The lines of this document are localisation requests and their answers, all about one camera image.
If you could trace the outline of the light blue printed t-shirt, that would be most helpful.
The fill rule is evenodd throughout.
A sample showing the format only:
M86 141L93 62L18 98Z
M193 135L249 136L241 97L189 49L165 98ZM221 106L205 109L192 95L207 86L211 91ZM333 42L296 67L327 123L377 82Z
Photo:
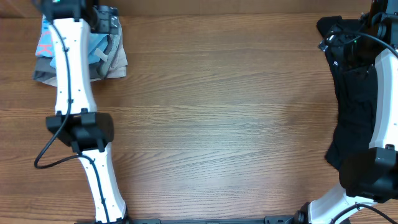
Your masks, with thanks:
M108 46L108 35L107 34L90 34L88 44L88 60L89 64L97 63L100 58L95 55L95 50L100 49L104 51ZM56 68L55 63L55 51L53 49L53 40L49 29L49 22L46 17L42 18L42 28L35 56L44 59L50 59L49 65L52 68Z

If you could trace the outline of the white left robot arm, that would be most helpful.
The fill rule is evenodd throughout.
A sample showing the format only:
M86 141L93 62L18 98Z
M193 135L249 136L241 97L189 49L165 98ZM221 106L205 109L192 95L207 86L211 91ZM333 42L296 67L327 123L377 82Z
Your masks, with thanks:
M53 134L34 161L48 169L78 159L95 204L95 223L130 223L111 157L114 123L100 113L91 90L89 34L118 35L118 10L98 1L33 1L49 22L56 60L55 114L46 119Z

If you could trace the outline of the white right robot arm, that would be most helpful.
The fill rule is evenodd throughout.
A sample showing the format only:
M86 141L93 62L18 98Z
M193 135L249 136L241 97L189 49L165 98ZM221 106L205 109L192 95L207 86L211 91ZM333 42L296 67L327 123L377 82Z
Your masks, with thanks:
M317 29L338 102L325 160L339 182L293 221L348 223L362 208L397 198L397 1L373 1L356 20L323 17Z

